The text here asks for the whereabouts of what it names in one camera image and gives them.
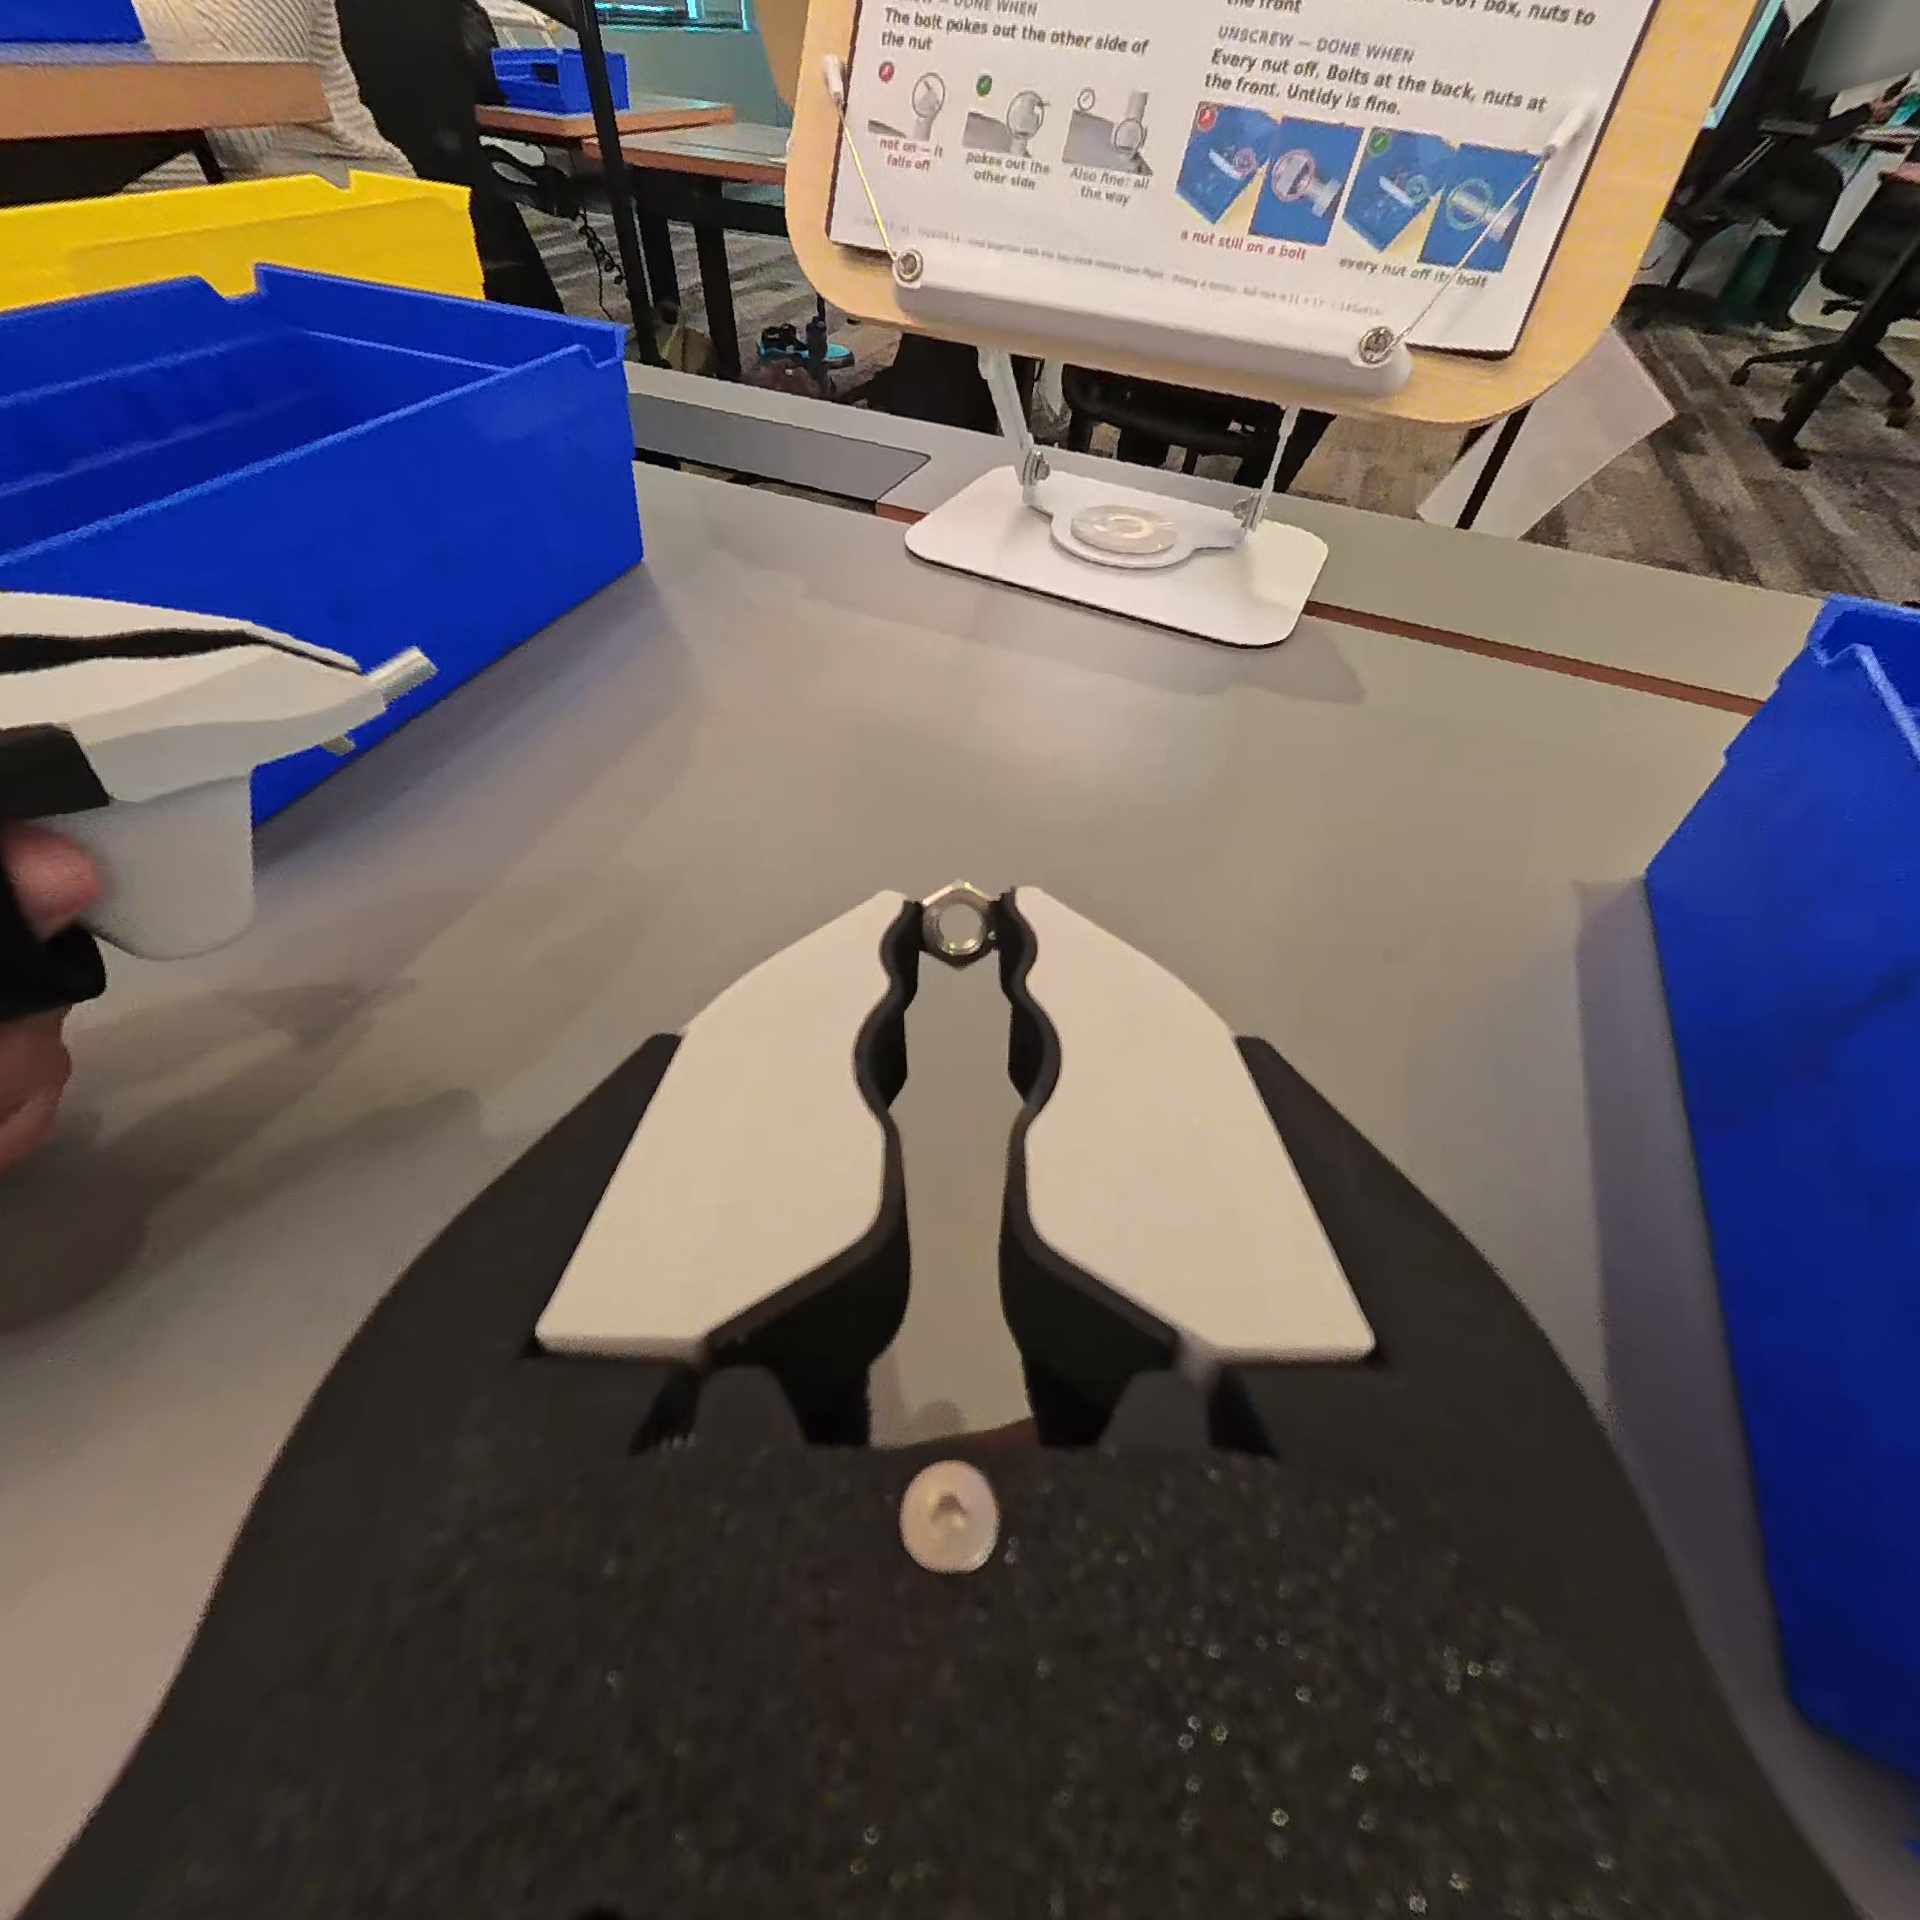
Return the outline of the person's left hand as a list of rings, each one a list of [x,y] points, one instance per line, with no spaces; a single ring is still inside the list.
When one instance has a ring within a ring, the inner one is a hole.
[[[6,873],[42,941],[75,924],[98,892],[82,848],[35,823],[6,823]],[[29,1159],[54,1133],[71,1077],[66,1012],[3,1025],[3,1168]]]

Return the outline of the printed instruction sheet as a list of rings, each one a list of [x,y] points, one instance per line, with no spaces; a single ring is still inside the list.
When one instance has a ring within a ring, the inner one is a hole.
[[[857,4],[825,231],[1079,345],[1509,353],[1654,14]]]

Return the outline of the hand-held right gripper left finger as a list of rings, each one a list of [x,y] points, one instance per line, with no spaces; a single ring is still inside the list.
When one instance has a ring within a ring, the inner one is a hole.
[[[861,1447],[911,1296],[914,904],[875,894],[680,1032],[538,1322],[546,1356],[761,1368],[806,1436]]]

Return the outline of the grey flat board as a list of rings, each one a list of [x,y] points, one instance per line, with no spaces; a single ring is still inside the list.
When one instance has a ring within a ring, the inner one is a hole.
[[[1609,327],[1547,392],[1471,431],[1416,514],[1433,526],[1526,536],[1671,418],[1665,388]]]

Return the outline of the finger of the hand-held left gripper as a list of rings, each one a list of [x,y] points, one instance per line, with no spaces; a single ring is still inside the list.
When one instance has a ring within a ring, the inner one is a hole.
[[[64,728],[107,804],[46,826],[82,848],[98,894],[82,925],[157,961],[215,951],[255,918],[255,772],[321,750],[296,669],[161,666],[3,677],[6,728]]]
[[[58,669],[134,669],[167,664],[235,673],[270,666],[326,680],[359,680],[366,669],[318,645],[234,615],[151,608],[64,592],[3,593],[3,673],[22,678]]]

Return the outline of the wooden neighbouring table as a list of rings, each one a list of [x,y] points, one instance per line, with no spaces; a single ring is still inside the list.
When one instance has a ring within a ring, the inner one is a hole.
[[[7,46],[3,138],[326,126],[312,63],[197,60],[143,47]]]

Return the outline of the black office chair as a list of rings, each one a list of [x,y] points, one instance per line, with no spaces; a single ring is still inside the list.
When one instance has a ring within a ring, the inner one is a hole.
[[[485,9],[469,2],[338,2],[336,9],[345,56],[378,129],[418,175],[469,192],[487,298],[562,312],[519,205],[482,154],[478,110],[506,103]]]

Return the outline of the document stand with wooden board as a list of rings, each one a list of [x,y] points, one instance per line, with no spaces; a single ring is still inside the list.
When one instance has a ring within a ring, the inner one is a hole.
[[[786,10],[801,15],[785,168],[791,242],[815,286],[854,318],[974,346],[1001,433],[997,463],[914,522],[907,551],[938,568],[1232,649],[1286,642],[1329,562],[1323,536],[1275,511],[1280,457],[1272,454],[1264,477],[1225,506],[1159,494],[1115,463],[1074,469],[1035,440],[1017,356],[1270,401],[1280,406],[1282,431],[1303,413],[1421,424],[1509,416],[1547,392],[1615,325],[1752,15],[1749,4],[1655,4],[1513,351],[1398,351],[1385,376],[1363,382],[1329,351],[1238,350],[1219,364],[1199,341],[1171,336],[1174,356],[1152,356],[1149,346],[1161,336],[1138,321],[1127,321],[1120,337],[1085,345],[1062,320],[1033,327],[1019,305],[907,296],[923,277],[914,253],[834,244],[825,228],[848,117],[834,76],[851,56],[857,4],[917,2],[761,9],[768,28]]]

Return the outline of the yellow plastic bin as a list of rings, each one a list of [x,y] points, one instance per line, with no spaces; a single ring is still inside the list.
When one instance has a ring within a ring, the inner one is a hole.
[[[263,264],[438,296],[485,295],[469,189],[355,172],[201,182],[3,212],[3,308],[201,279],[225,296]]]

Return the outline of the silver bolt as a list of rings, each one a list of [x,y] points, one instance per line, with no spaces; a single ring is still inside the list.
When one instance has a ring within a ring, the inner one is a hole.
[[[358,728],[376,722],[401,700],[438,677],[438,664],[416,646],[363,666],[349,656],[318,650],[317,708],[305,722],[312,745],[334,757],[358,746]]]

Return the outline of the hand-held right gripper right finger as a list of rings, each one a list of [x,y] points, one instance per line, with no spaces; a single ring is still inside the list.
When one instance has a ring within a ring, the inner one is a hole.
[[[1352,1368],[1378,1334],[1246,1046],[1159,959],[1035,884],[997,903],[1019,1110],[999,1306],[1046,1449],[1094,1449],[1129,1389]]]

